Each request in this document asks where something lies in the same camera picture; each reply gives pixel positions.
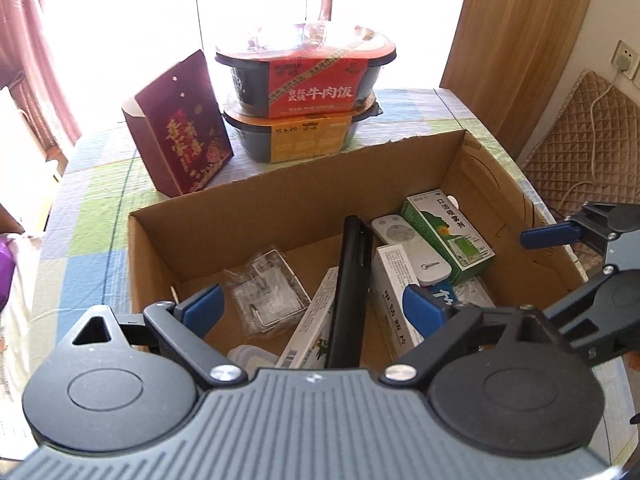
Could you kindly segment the brown cardboard box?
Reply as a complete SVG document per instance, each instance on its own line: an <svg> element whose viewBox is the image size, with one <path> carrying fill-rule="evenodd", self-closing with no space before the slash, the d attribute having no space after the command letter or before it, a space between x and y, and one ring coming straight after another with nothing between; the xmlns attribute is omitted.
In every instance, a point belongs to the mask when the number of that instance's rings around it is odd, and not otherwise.
<svg viewBox="0 0 640 480"><path fill-rule="evenodd" d="M498 306L546 308L582 284L565 248L521 246L521 232L542 226L544 216L476 136L457 131L321 157L134 211L132 308L221 283L269 247L315 292L340 262L346 217L370 221L434 188L456 198L494 251L482 280Z"/></svg>

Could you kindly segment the long white barcode box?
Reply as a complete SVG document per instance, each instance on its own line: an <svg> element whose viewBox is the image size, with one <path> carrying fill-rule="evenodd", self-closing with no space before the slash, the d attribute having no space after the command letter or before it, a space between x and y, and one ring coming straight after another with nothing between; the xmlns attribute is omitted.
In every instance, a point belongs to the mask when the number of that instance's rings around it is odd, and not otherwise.
<svg viewBox="0 0 640 480"><path fill-rule="evenodd" d="M338 267L326 271L314 298L284 348L277 368L322 370L326 365Z"/></svg>

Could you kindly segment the dark red gift box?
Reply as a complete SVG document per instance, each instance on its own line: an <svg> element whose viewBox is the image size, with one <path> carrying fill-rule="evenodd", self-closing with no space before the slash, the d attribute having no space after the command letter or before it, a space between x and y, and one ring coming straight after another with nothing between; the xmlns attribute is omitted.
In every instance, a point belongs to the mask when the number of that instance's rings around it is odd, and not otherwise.
<svg viewBox="0 0 640 480"><path fill-rule="evenodd" d="M122 114L155 188L168 197L206 188L233 157L201 50L139 91Z"/></svg>

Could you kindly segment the brown quilted cushion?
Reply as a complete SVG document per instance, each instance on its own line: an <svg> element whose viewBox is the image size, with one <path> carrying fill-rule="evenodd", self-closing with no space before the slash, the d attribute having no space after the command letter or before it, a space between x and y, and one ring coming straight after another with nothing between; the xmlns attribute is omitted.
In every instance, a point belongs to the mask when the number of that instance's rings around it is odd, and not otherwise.
<svg viewBox="0 0 640 480"><path fill-rule="evenodd" d="M585 202L639 201L639 105L584 70L523 172L555 219Z"/></svg>

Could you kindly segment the white wall socket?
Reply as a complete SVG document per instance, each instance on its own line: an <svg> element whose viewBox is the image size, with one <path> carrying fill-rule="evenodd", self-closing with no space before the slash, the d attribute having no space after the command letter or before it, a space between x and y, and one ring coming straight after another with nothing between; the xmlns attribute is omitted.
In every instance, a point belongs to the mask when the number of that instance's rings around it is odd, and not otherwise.
<svg viewBox="0 0 640 480"><path fill-rule="evenodd" d="M620 40L615 47L611 64L627 79L633 80L639 68L639 52L625 41Z"/></svg>

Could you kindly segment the maroon curtain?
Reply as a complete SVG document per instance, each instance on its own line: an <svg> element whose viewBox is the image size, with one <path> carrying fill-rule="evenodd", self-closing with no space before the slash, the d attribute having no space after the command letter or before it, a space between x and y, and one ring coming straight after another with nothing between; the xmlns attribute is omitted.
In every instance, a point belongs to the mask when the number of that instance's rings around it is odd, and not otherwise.
<svg viewBox="0 0 640 480"><path fill-rule="evenodd" d="M54 70L42 0L1 0L1 85L65 170L81 132Z"/></svg>

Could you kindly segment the white red label box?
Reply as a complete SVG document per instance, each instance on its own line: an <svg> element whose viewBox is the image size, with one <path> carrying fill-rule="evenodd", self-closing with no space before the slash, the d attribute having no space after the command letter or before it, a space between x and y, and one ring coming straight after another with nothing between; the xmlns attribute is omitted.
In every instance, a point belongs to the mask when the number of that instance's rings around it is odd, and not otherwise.
<svg viewBox="0 0 640 480"><path fill-rule="evenodd" d="M401 245L383 245L375 249L371 268L371 301L393 358L403 356L423 341L402 310L402 294L408 285L417 282Z"/></svg>

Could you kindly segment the white square night light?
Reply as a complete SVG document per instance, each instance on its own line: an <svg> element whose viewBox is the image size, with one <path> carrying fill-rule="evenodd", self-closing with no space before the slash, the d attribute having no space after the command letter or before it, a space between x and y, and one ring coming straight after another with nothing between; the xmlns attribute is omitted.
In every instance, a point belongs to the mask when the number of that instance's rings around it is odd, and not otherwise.
<svg viewBox="0 0 640 480"><path fill-rule="evenodd" d="M260 368L273 368L279 357L252 344L240 344L227 353L227 358L253 378Z"/></svg>

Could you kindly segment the wooden door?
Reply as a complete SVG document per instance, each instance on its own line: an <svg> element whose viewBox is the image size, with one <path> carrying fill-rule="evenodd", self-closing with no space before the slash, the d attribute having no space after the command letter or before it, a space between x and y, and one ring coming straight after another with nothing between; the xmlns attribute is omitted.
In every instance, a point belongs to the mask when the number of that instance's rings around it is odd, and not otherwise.
<svg viewBox="0 0 640 480"><path fill-rule="evenodd" d="M440 84L518 157L558 84L590 0L463 0Z"/></svg>

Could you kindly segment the black cylinder tube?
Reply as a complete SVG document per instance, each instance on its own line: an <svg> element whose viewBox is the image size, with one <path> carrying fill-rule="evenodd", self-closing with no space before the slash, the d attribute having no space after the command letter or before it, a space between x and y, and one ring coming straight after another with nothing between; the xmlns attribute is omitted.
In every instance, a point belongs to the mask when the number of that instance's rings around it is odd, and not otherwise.
<svg viewBox="0 0 640 480"><path fill-rule="evenodd" d="M326 368L360 363L371 273L373 234L352 214L344 219Z"/></svg>

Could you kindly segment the red instant meal bowl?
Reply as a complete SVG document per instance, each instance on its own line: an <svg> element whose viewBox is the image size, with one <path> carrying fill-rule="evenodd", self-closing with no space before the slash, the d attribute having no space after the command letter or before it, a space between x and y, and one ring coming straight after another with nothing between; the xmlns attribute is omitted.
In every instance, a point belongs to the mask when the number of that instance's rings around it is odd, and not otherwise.
<svg viewBox="0 0 640 480"><path fill-rule="evenodd" d="M366 26L331 21L269 25L216 47L250 116L285 118L362 107L396 47Z"/></svg>

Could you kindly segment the green white medicine box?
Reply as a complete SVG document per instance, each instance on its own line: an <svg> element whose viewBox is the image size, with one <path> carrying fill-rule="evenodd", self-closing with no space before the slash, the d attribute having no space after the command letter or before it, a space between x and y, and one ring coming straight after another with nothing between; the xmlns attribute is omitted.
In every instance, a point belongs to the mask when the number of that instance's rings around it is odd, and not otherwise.
<svg viewBox="0 0 640 480"><path fill-rule="evenodd" d="M453 285L481 274L495 258L486 240L442 190L406 197L401 215L450 264L448 281Z"/></svg>

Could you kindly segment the clear plastic hook package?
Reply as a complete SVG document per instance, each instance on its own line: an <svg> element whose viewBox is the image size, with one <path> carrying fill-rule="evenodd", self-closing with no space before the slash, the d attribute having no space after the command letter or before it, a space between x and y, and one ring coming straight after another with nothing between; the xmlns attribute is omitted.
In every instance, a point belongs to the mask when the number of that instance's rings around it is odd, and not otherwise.
<svg viewBox="0 0 640 480"><path fill-rule="evenodd" d="M224 270L224 284L249 337L271 337L295 325L311 299L288 260L271 247L238 270Z"/></svg>

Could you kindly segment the white remote control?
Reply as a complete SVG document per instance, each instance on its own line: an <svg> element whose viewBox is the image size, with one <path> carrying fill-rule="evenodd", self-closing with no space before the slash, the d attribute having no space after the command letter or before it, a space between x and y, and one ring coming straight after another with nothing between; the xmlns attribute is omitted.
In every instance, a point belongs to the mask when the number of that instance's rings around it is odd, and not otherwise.
<svg viewBox="0 0 640 480"><path fill-rule="evenodd" d="M373 219L371 226L382 242L405 249L420 285L436 285L450 277L450 264L399 214Z"/></svg>

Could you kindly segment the yellow instant meal bowl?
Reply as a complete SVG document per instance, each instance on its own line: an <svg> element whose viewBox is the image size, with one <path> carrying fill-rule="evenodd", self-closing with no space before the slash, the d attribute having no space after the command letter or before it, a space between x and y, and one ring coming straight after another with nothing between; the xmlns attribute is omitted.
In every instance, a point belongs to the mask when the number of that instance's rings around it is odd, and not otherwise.
<svg viewBox="0 0 640 480"><path fill-rule="evenodd" d="M222 116L251 159L276 164L339 153L363 122L382 114L382 107L373 99L349 113L268 119L226 110Z"/></svg>

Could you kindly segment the blue white toothpaste box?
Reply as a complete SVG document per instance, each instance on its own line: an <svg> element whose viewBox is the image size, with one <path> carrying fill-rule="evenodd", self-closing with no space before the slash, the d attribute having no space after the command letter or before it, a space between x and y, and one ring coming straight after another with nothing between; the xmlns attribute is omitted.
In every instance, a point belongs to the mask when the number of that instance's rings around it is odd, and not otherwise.
<svg viewBox="0 0 640 480"><path fill-rule="evenodd" d="M495 307L494 302L479 278L469 278L457 285L442 281L430 286L431 293L442 300L447 306L456 302L470 302L480 307Z"/></svg>

